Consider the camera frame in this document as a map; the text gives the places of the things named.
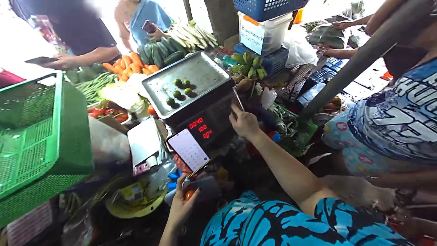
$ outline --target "paper label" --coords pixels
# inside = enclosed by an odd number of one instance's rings
[[[261,55],[265,30],[253,23],[241,19],[240,42]]]

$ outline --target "carrot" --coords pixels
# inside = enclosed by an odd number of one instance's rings
[[[129,68],[126,68],[124,71],[123,71],[123,75],[125,75],[126,77],[130,77],[132,74],[133,74],[134,72],[132,72],[132,70],[130,70]]]
[[[107,70],[113,72],[114,74],[118,74],[118,71],[109,63],[105,62],[103,64],[103,67],[106,68]]]
[[[141,61],[141,58],[139,58],[139,54],[132,52],[131,53],[132,62],[138,64],[140,67],[144,67],[144,64]]]
[[[118,74],[123,75],[123,68],[120,65],[117,65],[114,68],[117,70]]]
[[[123,69],[126,69],[126,62],[125,62],[125,60],[121,60],[121,62],[120,62],[120,66],[121,66]]]
[[[149,66],[149,70],[150,70],[152,73],[155,73],[155,72],[159,71],[160,69],[158,68],[157,65],[150,65],[150,66]]]
[[[119,81],[126,82],[128,79],[129,79],[129,78],[124,74],[124,75],[119,79]]]
[[[132,59],[127,55],[123,55],[123,60],[125,61],[126,69],[127,69],[129,65],[132,63]]]
[[[138,64],[136,64],[136,63],[130,64],[129,68],[132,69],[132,71],[134,73],[141,73],[141,67]]]
[[[147,69],[147,68],[143,68],[142,69],[142,73],[145,74],[145,75],[151,75],[152,74],[152,72],[149,69]]]

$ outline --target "calculator app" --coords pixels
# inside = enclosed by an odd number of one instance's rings
[[[168,143],[193,172],[209,161],[209,157],[188,129],[171,137]]]

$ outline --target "stainless steel tray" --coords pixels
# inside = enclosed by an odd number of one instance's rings
[[[188,79],[196,96],[193,98],[186,96],[183,89],[174,85],[175,79],[182,81]],[[230,75],[211,60],[205,52],[198,51],[143,80],[142,85],[158,116],[161,119],[168,119],[230,79]],[[173,97],[173,92],[176,90],[180,91],[184,100]],[[168,98],[173,98],[176,106],[167,105]]]

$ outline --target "blue plastic basket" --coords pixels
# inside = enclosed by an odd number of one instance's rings
[[[244,54],[246,51],[251,51],[244,44],[238,43],[234,47],[234,53]],[[266,78],[271,78],[276,74],[280,73],[285,68],[285,63],[288,58],[288,49],[281,47],[277,51],[271,53],[270,55],[263,57],[263,67],[267,72]]]
[[[238,11],[262,22],[305,7],[308,0],[234,0]]]

